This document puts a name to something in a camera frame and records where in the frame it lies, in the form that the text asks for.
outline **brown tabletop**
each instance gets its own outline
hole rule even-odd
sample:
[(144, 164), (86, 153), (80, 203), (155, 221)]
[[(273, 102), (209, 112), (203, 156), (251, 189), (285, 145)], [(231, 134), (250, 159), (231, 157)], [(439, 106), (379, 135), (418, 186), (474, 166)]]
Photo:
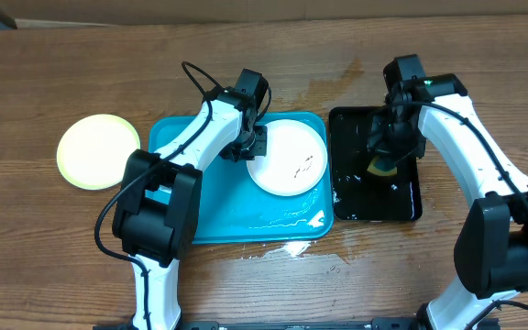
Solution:
[[(83, 191), (57, 169), (56, 147), (71, 124), (122, 116), (146, 148), (156, 121), (199, 110), (181, 61), (222, 84), (245, 67), (263, 72), (270, 111), (310, 110), (326, 120), (338, 105), (380, 104), (382, 68), (411, 53), (430, 75), (458, 75), (488, 131), (528, 175), (528, 16), (0, 32), (0, 328), (88, 329), (135, 311), (131, 266), (93, 240), (116, 188)], [(288, 243), (194, 247), (181, 263), (184, 319), (413, 315), (453, 279), (453, 246), (468, 212), (431, 144), (419, 172), (424, 213), (416, 223), (337, 221), (298, 256)], [(120, 250), (109, 224), (102, 237)], [(528, 303), (528, 293), (518, 300)], [(527, 312), (496, 315), (506, 328), (528, 329)]]

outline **blue tray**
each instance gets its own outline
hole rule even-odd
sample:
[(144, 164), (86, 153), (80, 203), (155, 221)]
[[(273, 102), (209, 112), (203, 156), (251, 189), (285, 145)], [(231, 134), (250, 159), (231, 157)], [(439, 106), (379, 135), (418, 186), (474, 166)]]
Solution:
[[(174, 116), (160, 120), (150, 131), (150, 152), (176, 138), (194, 119)], [(327, 145), (323, 119), (309, 112), (266, 114), (259, 122), (293, 119), (312, 127)], [(148, 192), (167, 203), (170, 194)], [(292, 197), (265, 192), (249, 176), (244, 160), (234, 163), (216, 157), (203, 174), (199, 225), (194, 244), (246, 243), (316, 239), (334, 222), (329, 164), (310, 191)]]

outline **white plate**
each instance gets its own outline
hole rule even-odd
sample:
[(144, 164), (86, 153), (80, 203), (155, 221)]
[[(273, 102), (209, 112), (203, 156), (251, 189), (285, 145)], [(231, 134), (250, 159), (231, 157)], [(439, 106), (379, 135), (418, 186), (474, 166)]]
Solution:
[(252, 180), (279, 196), (309, 191), (323, 178), (327, 167), (327, 148), (319, 134), (290, 119), (276, 120), (266, 127), (266, 156), (246, 162)]
[(116, 115), (91, 115), (69, 128), (56, 150), (60, 174), (87, 190), (121, 182), (129, 155), (139, 149), (136, 129)]

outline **yellow object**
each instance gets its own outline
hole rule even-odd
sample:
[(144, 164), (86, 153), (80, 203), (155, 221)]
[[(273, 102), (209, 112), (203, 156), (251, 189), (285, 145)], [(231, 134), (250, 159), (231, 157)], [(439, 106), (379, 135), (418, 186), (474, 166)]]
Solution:
[(376, 176), (389, 177), (396, 175), (397, 168), (392, 160), (375, 156), (368, 165), (368, 172)]
[(68, 182), (99, 190), (121, 182), (129, 155), (140, 148), (136, 129), (116, 115), (91, 115), (60, 140), (56, 162)]

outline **cable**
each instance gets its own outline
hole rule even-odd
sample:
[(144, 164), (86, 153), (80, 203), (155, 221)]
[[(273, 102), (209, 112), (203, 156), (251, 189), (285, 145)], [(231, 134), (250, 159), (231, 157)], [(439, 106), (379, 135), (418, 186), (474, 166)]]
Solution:
[(149, 175), (153, 174), (155, 171), (157, 171), (160, 167), (167, 164), (170, 160), (172, 160), (174, 157), (176, 157), (179, 153), (181, 153), (185, 148), (187, 148), (193, 141), (205, 130), (207, 125), (209, 125), (209, 122), (211, 121), (211, 118), (213, 117), (213, 106), (211, 105), (211, 101), (207, 98), (207, 94), (201, 84), (197, 82), (197, 80), (193, 77), (193, 75), (189, 72), (187, 69), (187, 66), (197, 70), (200, 74), (204, 75), (209, 79), (212, 83), (214, 83), (216, 86), (221, 87), (219, 82), (217, 82), (213, 77), (211, 77), (207, 72), (203, 71), (196, 65), (184, 61), (182, 64), (182, 69), (187, 74), (191, 82), (197, 87), (199, 92), (203, 95), (203, 99), (207, 103), (207, 106), (209, 107), (209, 113), (207, 114), (207, 117), (205, 118), (204, 123), (197, 129), (197, 131), (189, 137), (188, 140), (186, 140), (183, 144), (179, 145), (172, 153), (165, 158), (161, 159), (158, 163), (151, 166), (149, 169), (144, 170), (139, 176), (137, 176), (132, 182), (130, 182), (126, 187), (122, 188), (119, 192), (115, 194), (115, 196), (109, 200), (107, 205), (103, 208), (99, 216), (97, 217), (97, 222), (95, 223), (95, 230), (94, 230), (94, 238), (95, 238), (95, 244), (101, 250), (101, 252), (105, 253), (107, 256), (120, 259), (124, 261), (129, 261), (134, 263), (136, 266), (138, 266), (141, 270), (141, 276), (144, 278), (144, 320), (146, 320), (146, 328), (148, 330), (151, 330), (151, 323), (150, 323), (150, 314), (149, 314), (149, 303), (148, 303), (148, 295), (149, 295), (149, 279), (148, 279), (148, 270), (146, 269), (146, 266), (144, 264), (136, 259), (132, 258), (130, 256), (125, 256), (119, 253), (115, 253), (114, 251), (108, 249), (103, 245), (100, 238), (100, 231), (101, 231), (101, 224), (103, 223), (103, 220), (105, 219), (105, 216), (107, 213), (109, 213), (109, 210), (117, 203), (119, 198), (128, 190), (130, 190), (134, 185), (136, 185), (138, 182), (146, 179)]
[(488, 307), (486, 307), (485, 310), (480, 312), (478, 316), (472, 322), (468, 323), (466, 325), (466, 330), (472, 330), (474, 325), (477, 325), (480, 321), (482, 321), (486, 315), (490, 314), (495, 308), (500, 309), (502, 305), (509, 305), (514, 307), (519, 307), (521, 309), (524, 309), (525, 311), (528, 311), (528, 304), (522, 303), (522, 302), (513, 302), (513, 301), (496, 301), (491, 303)]
[(262, 112), (258, 114), (258, 116), (256, 117), (256, 121), (259, 121), (260, 119), (262, 119), (262, 117), (266, 114), (271, 102), (272, 102), (272, 90), (270, 89), (270, 86), (268, 86), (268, 104), (266, 104), (266, 107), (264, 108), (264, 110), (262, 110)]
[[(503, 180), (506, 181), (506, 183), (509, 186), (509, 188), (511, 188), (511, 190), (514, 192), (514, 194), (519, 198), (519, 200), (521, 201), (522, 205), (524, 206), (525, 210), (528, 213), (528, 201), (524, 197), (524, 194), (517, 188), (516, 184), (514, 184), (514, 182), (511, 179), (511, 176), (510, 176), (509, 172), (504, 170), (504, 168), (502, 167), (501, 162), (499, 161), (499, 159), (494, 154), (494, 150), (492, 150), (492, 147), (490, 146), (488, 141), (484, 138), (482, 133), (480, 133), (480, 131), (469, 121), (469, 119), (467, 117), (463, 117), (462, 115), (458, 114), (457, 112), (455, 112), (453, 110), (450, 110), (450, 109), (448, 109), (448, 108), (446, 108), (444, 106), (441, 106), (439, 104), (433, 104), (433, 103), (428, 103), (428, 102), (416, 102), (416, 101), (411, 101), (411, 102), (406, 102), (406, 103), (405, 102), (398, 102), (398, 103), (385, 104), (380, 109), (377, 109), (377, 111), (375, 111), (375, 113), (379, 113), (379, 112), (384, 111), (386, 109), (390, 109), (390, 108), (393, 108), (395, 106), (400, 106), (400, 105), (429, 106), (429, 107), (431, 107), (433, 109), (436, 109), (436, 110), (439, 110), (441, 112), (444, 112), (444, 113), (452, 116), (453, 118), (456, 118), (461, 123), (463, 123), (466, 127), (468, 127), (472, 131), (472, 133), (474, 133), (476, 138), (478, 138), (478, 141), (480, 142), (482, 147), (488, 153), (490, 159), (494, 163), (494, 166), (496, 166), (496, 169), (500, 173), (500, 176), (502, 177)], [(519, 307), (519, 308), (522, 308), (522, 309), (528, 311), (528, 305), (524, 304), (524, 303), (521, 303), (521, 302), (496, 301), (496, 302), (493, 302), (490, 306), (488, 306), (485, 310), (483, 310), (474, 320), (472, 320), (472, 322), (470, 322), (466, 326), (466, 330), (471, 330), (474, 325), (477, 325), (480, 321), (482, 321), (484, 319), (484, 317), (486, 317), (486, 315), (488, 315), (492, 310), (494, 310), (495, 308), (498, 308), (498, 307), (500, 307), (501, 305), (504, 305), (504, 304), (505, 305), (515, 306), (515, 307)]]

